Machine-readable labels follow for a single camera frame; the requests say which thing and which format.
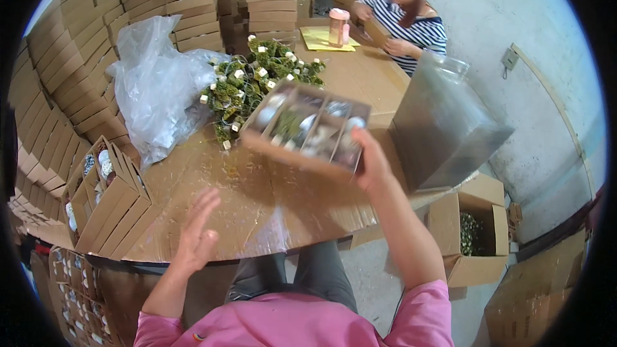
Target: table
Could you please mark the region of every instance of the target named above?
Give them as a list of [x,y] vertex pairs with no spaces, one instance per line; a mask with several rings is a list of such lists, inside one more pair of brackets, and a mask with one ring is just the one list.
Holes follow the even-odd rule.
[[[384,145],[401,181],[402,171],[387,128],[409,77],[382,50],[307,51],[305,61],[328,59],[320,77],[336,94],[372,105],[369,128]],[[223,151],[212,126],[176,147],[144,174],[162,214],[125,259],[169,261],[178,246],[189,202],[204,187],[220,189],[221,204],[208,227],[220,234],[215,260],[258,256],[332,240],[377,224],[364,192],[354,185],[272,161],[239,145]]]

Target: striped shirt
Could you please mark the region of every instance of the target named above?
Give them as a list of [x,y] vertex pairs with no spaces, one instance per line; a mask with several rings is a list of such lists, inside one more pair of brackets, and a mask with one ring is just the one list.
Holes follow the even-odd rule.
[[[390,34],[397,39],[404,39],[415,44],[421,49],[427,49],[445,55],[445,43],[448,37],[445,36],[445,29],[441,18],[423,18],[419,16],[409,28],[398,25],[398,21],[403,18],[405,12],[398,4],[389,4],[385,0],[358,0],[359,3],[366,4],[373,9],[373,15],[379,20]],[[418,61],[412,57],[393,57],[390,55],[400,68],[409,76],[416,71]]]

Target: yellow envelope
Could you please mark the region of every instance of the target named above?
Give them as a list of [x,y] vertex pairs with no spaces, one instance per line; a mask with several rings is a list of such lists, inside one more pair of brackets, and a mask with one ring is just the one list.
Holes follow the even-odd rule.
[[330,28],[328,26],[300,27],[300,32],[309,50],[355,51],[353,46],[360,45],[352,38],[349,38],[349,43],[343,47],[330,46],[328,43]]

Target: electrical box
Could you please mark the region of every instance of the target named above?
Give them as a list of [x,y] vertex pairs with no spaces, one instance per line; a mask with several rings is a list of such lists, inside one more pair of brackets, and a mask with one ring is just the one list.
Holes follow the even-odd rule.
[[502,63],[504,64],[505,68],[512,71],[512,69],[516,65],[516,62],[518,62],[518,55],[514,52],[514,50],[508,47],[505,50],[504,57],[502,58]]

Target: wall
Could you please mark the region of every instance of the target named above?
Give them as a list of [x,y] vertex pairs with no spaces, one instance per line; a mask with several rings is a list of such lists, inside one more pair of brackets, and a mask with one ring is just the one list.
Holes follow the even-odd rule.
[[565,104],[589,157],[594,192],[605,178],[600,85],[581,27],[567,0],[428,0],[441,15],[448,54],[471,64],[482,100],[516,128],[490,159],[512,200],[523,205],[523,242],[552,229],[591,198],[573,141],[540,82],[519,60],[507,80],[500,63],[516,43]]

